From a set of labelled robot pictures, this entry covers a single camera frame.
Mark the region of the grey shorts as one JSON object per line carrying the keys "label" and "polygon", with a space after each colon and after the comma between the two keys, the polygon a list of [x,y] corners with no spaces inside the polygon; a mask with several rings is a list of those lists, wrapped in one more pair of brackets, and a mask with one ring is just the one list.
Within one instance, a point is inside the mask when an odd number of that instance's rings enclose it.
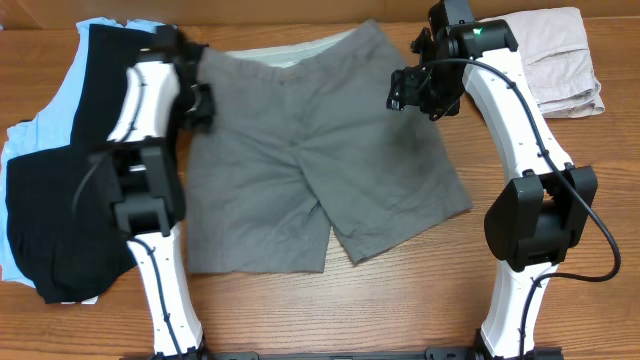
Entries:
{"label": "grey shorts", "polygon": [[206,49],[211,130],[191,141],[193,273],[320,272],[336,236],[361,262],[469,210],[436,126],[386,108],[405,60],[377,23],[301,44]]}

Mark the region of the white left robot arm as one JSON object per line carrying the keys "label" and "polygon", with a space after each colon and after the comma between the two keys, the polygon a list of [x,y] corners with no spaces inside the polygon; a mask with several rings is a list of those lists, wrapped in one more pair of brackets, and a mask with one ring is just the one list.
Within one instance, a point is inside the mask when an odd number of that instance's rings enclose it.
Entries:
{"label": "white left robot arm", "polygon": [[98,181],[106,211],[135,258],[155,359],[209,356],[183,265],[186,199],[175,154],[180,129],[212,123],[211,89],[197,82],[196,68],[192,61],[142,54],[126,71],[119,119],[87,175]]}

